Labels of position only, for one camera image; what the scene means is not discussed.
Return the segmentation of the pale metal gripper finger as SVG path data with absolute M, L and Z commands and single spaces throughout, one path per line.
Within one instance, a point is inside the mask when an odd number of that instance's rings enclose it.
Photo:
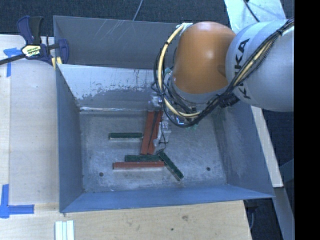
M 162 107 L 162 99 L 160 96 L 156 94 L 152 94 L 150 96 L 149 105 L 151 108 L 161 108 Z
M 156 138 L 153 140 L 154 146 L 159 147 L 160 145 L 168 144 L 171 132 L 169 122 L 167 120 L 161 121 L 156 131 Z

